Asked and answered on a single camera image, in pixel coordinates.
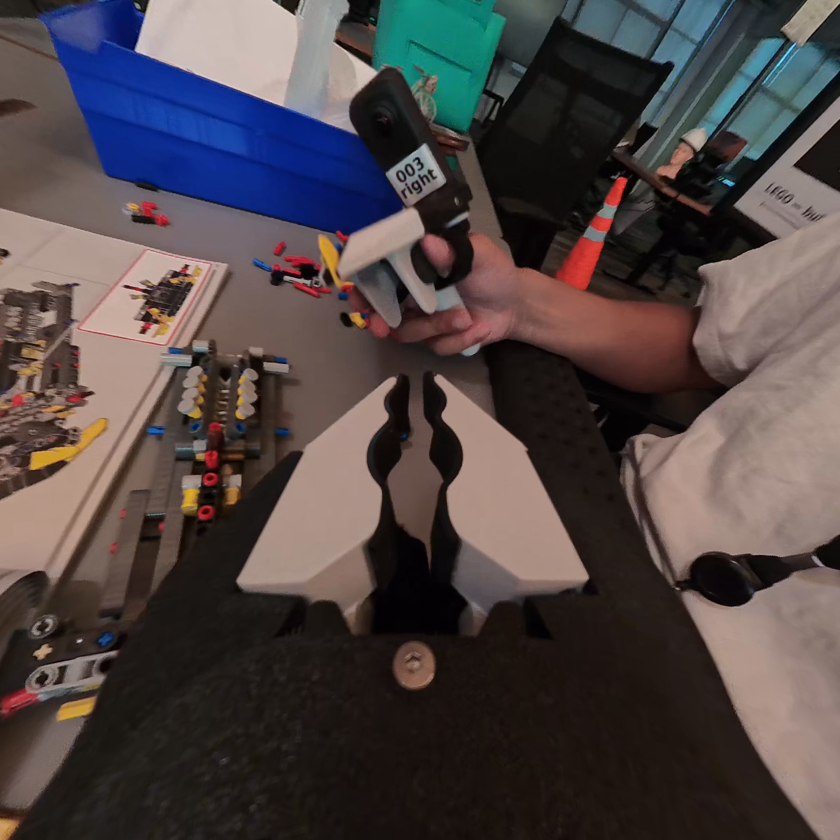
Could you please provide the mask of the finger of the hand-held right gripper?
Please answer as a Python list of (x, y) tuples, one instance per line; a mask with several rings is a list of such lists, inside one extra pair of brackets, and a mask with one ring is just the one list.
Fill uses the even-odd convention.
[(424, 236), (420, 213), (404, 208), (349, 236), (339, 256), (336, 277), (349, 279), (381, 261), (388, 262), (403, 280), (416, 277), (412, 251)]
[(397, 329), (403, 320), (397, 294), (403, 282), (398, 264), (391, 257), (360, 257), (356, 262), (356, 286), (360, 293), (389, 329)]

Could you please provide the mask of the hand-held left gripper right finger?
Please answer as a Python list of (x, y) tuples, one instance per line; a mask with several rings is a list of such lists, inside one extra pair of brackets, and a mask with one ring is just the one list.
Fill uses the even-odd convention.
[(461, 618), (580, 591), (589, 574), (526, 445), (441, 374), (424, 375), (423, 409), (441, 479), (430, 572), (464, 600)]

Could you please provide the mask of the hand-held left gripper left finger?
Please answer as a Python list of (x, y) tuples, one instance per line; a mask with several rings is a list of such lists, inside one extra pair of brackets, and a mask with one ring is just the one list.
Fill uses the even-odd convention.
[(394, 574), (388, 478), (411, 434), (410, 381), (386, 379), (300, 454), (237, 578), (249, 594), (333, 602), (344, 616)]

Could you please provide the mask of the yellow lego piece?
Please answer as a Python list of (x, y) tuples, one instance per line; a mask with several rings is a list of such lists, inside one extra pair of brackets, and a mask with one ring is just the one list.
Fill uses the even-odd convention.
[(342, 278), (339, 272), (341, 249), (345, 241), (345, 238), (339, 238), (339, 244), (336, 245), (327, 235), (318, 236), (321, 266), (318, 278), (323, 288), (336, 287), (340, 291), (347, 291), (354, 286), (351, 280)]

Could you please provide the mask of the lego car chassis assembly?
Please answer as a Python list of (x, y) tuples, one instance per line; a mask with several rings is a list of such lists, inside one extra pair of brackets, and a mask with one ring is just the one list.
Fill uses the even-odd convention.
[(169, 349), (163, 425), (151, 487), (120, 512), (96, 621), (48, 612), (46, 572), (2, 571), (2, 719), (61, 699), (97, 695), (134, 623), (191, 548), (277, 461), (275, 424), (285, 358), (251, 348), (221, 353), (214, 341)]

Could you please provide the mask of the person's right forearm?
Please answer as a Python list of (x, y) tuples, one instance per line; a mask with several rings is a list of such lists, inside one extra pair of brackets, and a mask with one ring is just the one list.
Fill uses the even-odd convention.
[(694, 336), (699, 308), (615, 300), (519, 269), (508, 337), (564, 357), (629, 392), (711, 389)]

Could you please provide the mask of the pile of lego pins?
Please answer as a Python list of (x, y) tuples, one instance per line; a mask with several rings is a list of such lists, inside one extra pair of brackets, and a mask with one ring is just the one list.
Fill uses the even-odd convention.
[[(343, 252), (343, 247), (347, 244), (349, 237), (341, 231), (337, 231), (335, 237), (336, 239), (330, 239), (336, 245), (339, 244), (340, 238), (346, 239), (341, 249), (341, 252)], [(269, 283), (273, 287), (294, 288), (310, 298), (322, 299), (334, 295), (338, 301), (349, 301), (351, 289), (340, 291), (336, 287), (321, 287), (319, 282), (321, 268), (319, 251), (317, 257), (294, 253), (289, 249), (287, 242), (281, 239), (274, 245), (271, 255), (273, 257), (272, 262), (269, 262), (268, 259), (253, 258), (251, 265), (267, 273)]]

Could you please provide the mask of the lego instruction booklet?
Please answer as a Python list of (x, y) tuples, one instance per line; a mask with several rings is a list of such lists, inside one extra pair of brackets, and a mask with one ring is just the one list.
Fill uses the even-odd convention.
[(3, 209), (2, 654), (64, 574), (228, 265)]

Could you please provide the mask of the person's right hand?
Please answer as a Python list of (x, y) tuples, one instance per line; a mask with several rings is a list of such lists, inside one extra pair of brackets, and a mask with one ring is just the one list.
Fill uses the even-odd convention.
[(420, 310), (402, 315), (399, 327), (389, 327), (357, 290), (350, 293), (352, 309), (368, 312), (367, 331), (377, 339), (423, 343), (439, 356), (466, 354), (474, 347), (518, 335), (518, 322), (539, 274), (516, 266), (512, 258), (483, 234), (469, 235), (474, 250), (472, 270), (455, 288), (461, 303), (445, 311)]

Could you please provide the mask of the teal bag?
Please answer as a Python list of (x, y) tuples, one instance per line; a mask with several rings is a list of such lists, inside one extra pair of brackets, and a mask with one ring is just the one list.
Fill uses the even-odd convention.
[(373, 68), (399, 69), (412, 86), (437, 78), (435, 122), (466, 133), (485, 88), (502, 29), (493, 1), (382, 1)]

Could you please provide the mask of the black mesh chair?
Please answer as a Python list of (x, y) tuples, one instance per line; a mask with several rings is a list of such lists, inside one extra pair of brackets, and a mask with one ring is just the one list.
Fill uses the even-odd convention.
[(555, 18), (477, 144), (502, 237), (539, 270), (553, 238), (674, 69)]

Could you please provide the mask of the white paper bag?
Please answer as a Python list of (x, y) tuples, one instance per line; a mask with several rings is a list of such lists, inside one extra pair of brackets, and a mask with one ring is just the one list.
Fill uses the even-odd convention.
[(335, 42), (345, 1), (152, 1), (136, 53), (355, 133), (350, 101), (375, 71)]

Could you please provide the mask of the blue plastic bin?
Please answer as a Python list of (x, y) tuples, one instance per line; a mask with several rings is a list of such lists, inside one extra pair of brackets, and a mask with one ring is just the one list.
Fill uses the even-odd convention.
[(355, 134), (135, 52), (132, 2), (40, 20), (107, 175), (345, 234), (402, 209)]

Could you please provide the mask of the orange traffic cone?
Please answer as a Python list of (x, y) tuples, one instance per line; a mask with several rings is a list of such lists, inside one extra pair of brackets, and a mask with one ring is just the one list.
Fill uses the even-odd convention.
[(601, 209), (593, 216), (583, 235), (574, 244), (554, 278), (563, 284), (586, 290), (590, 286), (595, 268), (609, 233), (616, 210), (623, 198), (628, 178), (618, 176), (612, 184)]

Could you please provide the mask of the black round clip-on device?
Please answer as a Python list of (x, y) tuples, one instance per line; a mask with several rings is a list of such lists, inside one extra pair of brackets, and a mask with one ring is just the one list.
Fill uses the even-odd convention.
[(758, 592), (813, 569), (839, 571), (839, 537), (813, 551), (794, 555), (703, 553), (691, 562), (686, 576), (672, 586), (678, 592), (697, 593), (719, 606), (736, 607), (749, 603)]

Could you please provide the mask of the person's white shirt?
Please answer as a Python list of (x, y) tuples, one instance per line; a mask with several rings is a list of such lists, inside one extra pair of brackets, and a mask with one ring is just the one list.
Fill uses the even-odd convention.
[[(810, 553), (839, 533), (839, 222), (704, 266), (693, 345), (727, 390), (682, 434), (626, 445), (621, 481), (670, 581), (708, 552)], [(838, 838), (838, 571), (737, 607), (682, 601), (753, 746), (820, 838)]]

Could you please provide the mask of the bust with white helmet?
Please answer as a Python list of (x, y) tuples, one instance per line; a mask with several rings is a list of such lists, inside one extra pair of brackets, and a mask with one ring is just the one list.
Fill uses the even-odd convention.
[(683, 133), (669, 161), (657, 168), (657, 178), (690, 198), (708, 197), (726, 162), (716, 145), (706, 150), (707, 140), (703, 128)]

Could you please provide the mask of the white printed sign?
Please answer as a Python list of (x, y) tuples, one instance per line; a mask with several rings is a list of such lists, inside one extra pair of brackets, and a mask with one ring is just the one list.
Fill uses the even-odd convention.
[(745, 188), (734, 210), (774, 238), (807, 228), (839, 208), (839, 100), (803, 129)]

